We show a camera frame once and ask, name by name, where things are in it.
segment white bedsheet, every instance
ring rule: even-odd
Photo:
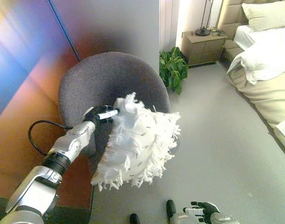
[[[272,44],[279,37],[285,39],[285,28],[268,29],[256,32],[249,25],[244,25],[237,28],[234,42],[237,43],[241,49],[246,50],[254,43],[258,42],[269,42],[269,44]]]
[[[276,37],[272,44],[269,41],[254,43],[234,58],[227,74],[240,65],[252,85],[281,75],[285,72],[285,37]]]

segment chair backrest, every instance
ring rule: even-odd
[[[154,69],[136,56],[107,52],[91,56],[72,67],[59,87],[59,109],[63,122],[82,122],[91,106],[113,105],[117,98],[136,92],[146,108],[170,112],[166,88]]]

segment power cord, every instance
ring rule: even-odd
[[[211,27],[210,31],[212,33],[212,36],[225,36],[226,35],[226,33],[224,31],[219,30],[215,27]]]
[[[72,129],[73,127],[68,127],[68,126],[63,126],[63,125],[60,125],[60,124],[57,124],[55,122],[52,122],[52,121],[49,121],[49,120],[38,120],[36,121],[35,123],[33,123],[30,127],[29,127],[29,130],[28,130],[28,139],[30,141],[30,143],[33,145],[33,147],[40,153],[42,154],[43,156],[47,156],[46,153],[44,153],[35,143],[34,143],[34,140],[32,139],[31,137],[31,130],[33,129],[33,127],[39,123],[49,123],[49,124],[52,124],[52,125],[55,125],[57,127],[61,127],[61,128],[64,128],[64,129]]]

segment upholstered headboard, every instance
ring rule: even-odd
[[[227,38],[233,40],[237,27],[249,22],[242,9],[242,3],[262,4],[275,1],[279,0],[223,0],[218,29],[226,32]]]

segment white curtain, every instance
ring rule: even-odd
[[[171,51],[176,46],[180,0],[159,0],[160,51]]]

